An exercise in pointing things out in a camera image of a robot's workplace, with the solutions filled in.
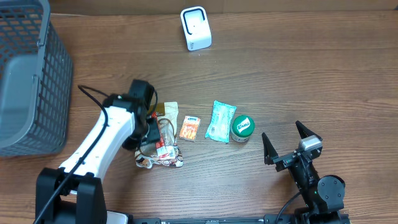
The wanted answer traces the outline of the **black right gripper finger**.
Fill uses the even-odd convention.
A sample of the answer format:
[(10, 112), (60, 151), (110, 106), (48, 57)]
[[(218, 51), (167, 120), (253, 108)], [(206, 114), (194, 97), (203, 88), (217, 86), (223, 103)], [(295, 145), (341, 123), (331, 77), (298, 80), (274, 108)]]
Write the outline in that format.
[(279, 155), (274, 149), (266, 133), (262, 133), (262, 141), (264, 146), (264, 163), (267, 165), (272, 165), (274, 164), (274, 161), (279, 157)]
[(322, 137), (321, 136), (319, 136), (318, 134), (316, 134), (313, 131), (311, 131), (310, 129), (308, 129), (300, 121), (296, 121), (295, 125), (297, 127), (297, 130), (298, 130), (298, 133), (299, 133), (301, 139), (315, 135), (316, 137), (318, 137), (322, 141)]

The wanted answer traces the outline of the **red snack stick packet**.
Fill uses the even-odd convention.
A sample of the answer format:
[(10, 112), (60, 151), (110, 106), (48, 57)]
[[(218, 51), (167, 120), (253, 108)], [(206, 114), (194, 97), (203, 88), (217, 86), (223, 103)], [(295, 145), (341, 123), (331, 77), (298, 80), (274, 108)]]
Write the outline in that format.
[(157, 157), (162, 160), (173, 159), (175, 157), (175, 131), (171, 120), (167, 118), (158, 118), (156, 113), (152, 117), (157, 121), (157, 127), (160, 133), (160, 140), (155, 144)]

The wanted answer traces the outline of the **beige brown snack bag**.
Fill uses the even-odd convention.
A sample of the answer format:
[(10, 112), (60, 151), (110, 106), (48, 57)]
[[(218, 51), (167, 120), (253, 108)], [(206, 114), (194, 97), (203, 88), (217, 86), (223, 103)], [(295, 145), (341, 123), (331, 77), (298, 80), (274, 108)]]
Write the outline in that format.
[(160, 131), (160, 141), (142, 146), (135, 152), (136, 166), (151, 169), (153, 165), (182, 167), (183, 156), (177, 146), (178, 103), (159, 103), (150, 115)]

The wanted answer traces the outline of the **green lid Knorr jar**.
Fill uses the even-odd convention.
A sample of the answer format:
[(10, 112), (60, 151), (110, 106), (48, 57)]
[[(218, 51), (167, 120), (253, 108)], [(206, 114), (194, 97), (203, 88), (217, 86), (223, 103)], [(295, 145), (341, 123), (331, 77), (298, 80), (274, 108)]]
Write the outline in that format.
[(254, 132), (254, 120), (248, 115), (236, 117), (231, 125), (231, 137), (236, 142), (246, 142)]

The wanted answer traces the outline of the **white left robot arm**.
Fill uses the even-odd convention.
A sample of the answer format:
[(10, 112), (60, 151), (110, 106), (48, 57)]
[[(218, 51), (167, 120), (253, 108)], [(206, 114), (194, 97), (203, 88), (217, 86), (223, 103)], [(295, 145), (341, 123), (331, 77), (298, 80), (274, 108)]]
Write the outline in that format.
[(132, 223), (132, 215), (106, 208), (103, 179), (121, 147), (138, 149), (160, 139), (147, 115), (157, 94), (110, 95), (78, 149), (59, 168), (44, 168), (35, 193), (35, 223)]

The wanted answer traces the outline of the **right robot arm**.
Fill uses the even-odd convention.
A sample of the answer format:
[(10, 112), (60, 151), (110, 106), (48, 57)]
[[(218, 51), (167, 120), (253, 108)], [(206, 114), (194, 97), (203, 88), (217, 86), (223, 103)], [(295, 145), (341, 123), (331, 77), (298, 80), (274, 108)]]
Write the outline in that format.
[(276, 171), (287, 169), (298, 192), (277, 215), (265, 215), (265, 223), (349, 224), (344, 208), (345, 182), (337, 175), (319, 177), (313, 166), (323, 149), (323, 138), (296, 121), (300, 142), (298, 148), (279, 156), (266, 133), (262, 133), (264, 163), (275, 165)]

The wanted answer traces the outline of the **white barcode scanner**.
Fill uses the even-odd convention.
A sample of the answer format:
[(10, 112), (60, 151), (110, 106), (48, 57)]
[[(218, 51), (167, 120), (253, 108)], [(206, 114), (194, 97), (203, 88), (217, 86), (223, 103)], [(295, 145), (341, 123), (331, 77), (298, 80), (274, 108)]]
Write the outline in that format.
[(180, 20), (189, 51), (205, 49), (211, 46), (212, 36), (206, 11), (201, 6), (184, 9)]

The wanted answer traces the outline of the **orange tissue packet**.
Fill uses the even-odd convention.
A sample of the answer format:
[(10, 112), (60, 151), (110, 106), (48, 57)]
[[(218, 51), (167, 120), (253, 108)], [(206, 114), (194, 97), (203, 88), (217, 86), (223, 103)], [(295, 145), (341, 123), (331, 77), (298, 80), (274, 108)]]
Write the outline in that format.
[(194, 116), (185, 116), (179, 137), (187, 141), (195, 142), (201, 119)]

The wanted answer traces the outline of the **teal wet wipes pack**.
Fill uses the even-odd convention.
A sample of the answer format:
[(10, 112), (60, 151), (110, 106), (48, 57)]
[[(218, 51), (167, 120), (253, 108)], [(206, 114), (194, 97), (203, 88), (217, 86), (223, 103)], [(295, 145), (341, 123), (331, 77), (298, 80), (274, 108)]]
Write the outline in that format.
[(206, 130), (205, 138), (214, 141), (229, 143), (231, 121), (234, 118), (237, 107), (214, 101), (211, 121)]

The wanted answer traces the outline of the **grey mesh plastic basket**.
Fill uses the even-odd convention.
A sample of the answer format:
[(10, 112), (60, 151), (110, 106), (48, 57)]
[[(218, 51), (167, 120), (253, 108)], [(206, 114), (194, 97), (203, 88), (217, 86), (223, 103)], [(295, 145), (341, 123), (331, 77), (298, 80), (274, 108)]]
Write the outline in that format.
[(1, 156), (63, 149), (72, 81), (49, 2), (1, 1)]

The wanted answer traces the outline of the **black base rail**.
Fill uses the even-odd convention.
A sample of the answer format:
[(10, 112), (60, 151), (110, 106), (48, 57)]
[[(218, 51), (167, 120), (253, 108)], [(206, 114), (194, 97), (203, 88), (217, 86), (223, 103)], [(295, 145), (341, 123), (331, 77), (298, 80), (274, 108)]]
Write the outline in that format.
[[(181, 218), (181, 219), (160, 219), (160, 218), (133, 218), (129, 217), (128, 224), (274, 224), (277, 215), (264, 215), (263, 217), (234, 217), (234, 218)], [(293, 215), (281, 215), (278, 223), (293, 224), (299, 223)], [(350, 224), (348, 215), (342, 215), (341, 221), (313, 221), (310, 223), (342, 223)]]

